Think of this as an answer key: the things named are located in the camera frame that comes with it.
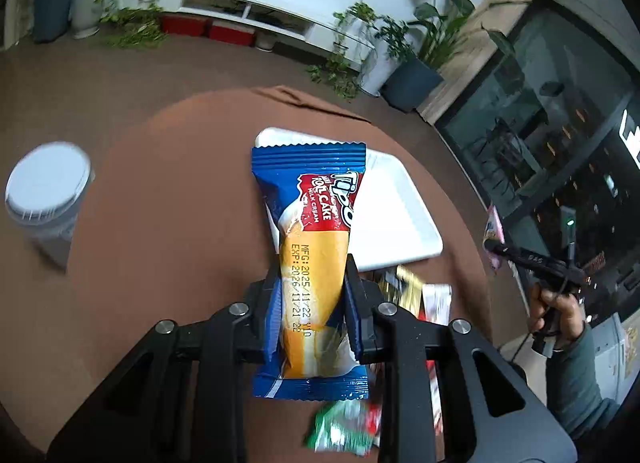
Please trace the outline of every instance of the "red storage bin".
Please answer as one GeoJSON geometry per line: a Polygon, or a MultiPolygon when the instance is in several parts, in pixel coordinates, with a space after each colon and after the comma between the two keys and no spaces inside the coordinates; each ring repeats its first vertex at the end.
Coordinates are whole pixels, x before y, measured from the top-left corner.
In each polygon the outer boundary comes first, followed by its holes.
{"type": "Polygon", "coordinates": [[[209,28],[209,38],[240,46],[251,46],[255,40],[255,28],[216,20],[209,28]]]}
{"type": "Polygon", "coordinates": [[[162,31],[176,35],[201,37],[206,33],[209,18],[201,15],[163,13],[162,31]]]}

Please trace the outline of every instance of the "round table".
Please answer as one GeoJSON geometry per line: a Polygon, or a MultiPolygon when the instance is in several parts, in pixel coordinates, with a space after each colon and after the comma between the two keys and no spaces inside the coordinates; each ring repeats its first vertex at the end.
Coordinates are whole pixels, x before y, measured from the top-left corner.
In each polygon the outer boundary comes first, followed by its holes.
{"type": "MultiPolygon", "coordinates": [[[[459,213],[407,151],[366,120],[289,88],[205,93],[133,128],[98,169],[79,215],[68,274],[104,377],[160,319],[207,319],[262,279],[273,255],[251,172],[255,136],[268,126],[363,141],[398,157],[444,242],[442,255],[411,263],[428,283],[453,288],[451,318],[491,338],[488,281],[459,213]]],[[[246,381],[247,395],[250,380],[246,381]]],[[[245,398],[248,460],[336,461],[303,448],[314,402],[245,398]]]]}

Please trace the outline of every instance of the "white plastic tray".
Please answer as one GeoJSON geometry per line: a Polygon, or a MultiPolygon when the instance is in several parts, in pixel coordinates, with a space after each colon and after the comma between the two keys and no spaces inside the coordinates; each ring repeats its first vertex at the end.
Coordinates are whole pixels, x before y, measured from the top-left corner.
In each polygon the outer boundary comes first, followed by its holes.
{"type": "MultiPolygon", "coordinates": [[[[276,127],[264,129],[255,138],[257,147],[300,143],[332,140],[276,127]]],[[[267,216],[278,251],[280,233],[268,211],[267,216]]],[[[414,182],[395,156],[367,149],[367,170],[353,207],[349,252],[360,271],[442,253],[440,233],[414,182]]]]}

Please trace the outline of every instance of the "trash can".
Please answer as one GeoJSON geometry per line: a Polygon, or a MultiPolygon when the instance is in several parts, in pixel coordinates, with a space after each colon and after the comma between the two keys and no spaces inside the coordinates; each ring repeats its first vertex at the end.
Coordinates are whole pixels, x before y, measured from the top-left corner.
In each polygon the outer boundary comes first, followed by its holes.
{"type": "Polygon", "coordinates": [[[84,151],[56,141],[23,157],[7,181],[4,203],[9,215],[63,268],[80,204],[93,178],[84,151]]]}

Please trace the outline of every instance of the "floor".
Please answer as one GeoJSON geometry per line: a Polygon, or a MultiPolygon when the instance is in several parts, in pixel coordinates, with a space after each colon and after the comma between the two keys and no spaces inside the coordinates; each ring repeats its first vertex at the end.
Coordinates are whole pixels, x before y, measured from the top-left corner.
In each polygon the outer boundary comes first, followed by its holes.
{"type": "MultiPolygon", "coordinates": [[[[157,50],[118,50],[104,46],[100,34],[84,41],[65,36],[47,45],[24,40],[0,53],[0,176],[7,179],[24,154],[53,140],[77,143],[99,175],[110,144],[168,104],[201,91],[278,84],[347,107],[402,144],[481,244],[484,208],[435,129],[417,113],[403,114],[364,94],[348,103],[309,81],[299,62],[203,38],[171,36],[157,50]]],[[[97,382],[78,355],[83,335],[65,275],[0,213],[0,402],[25,436],[46,449],[97,382]],[[48,392],[54,381],[64,395],[48,392]]],[[[489,276],[499,345],[524,332],[526,313],[509,270],[489,276]]]]}

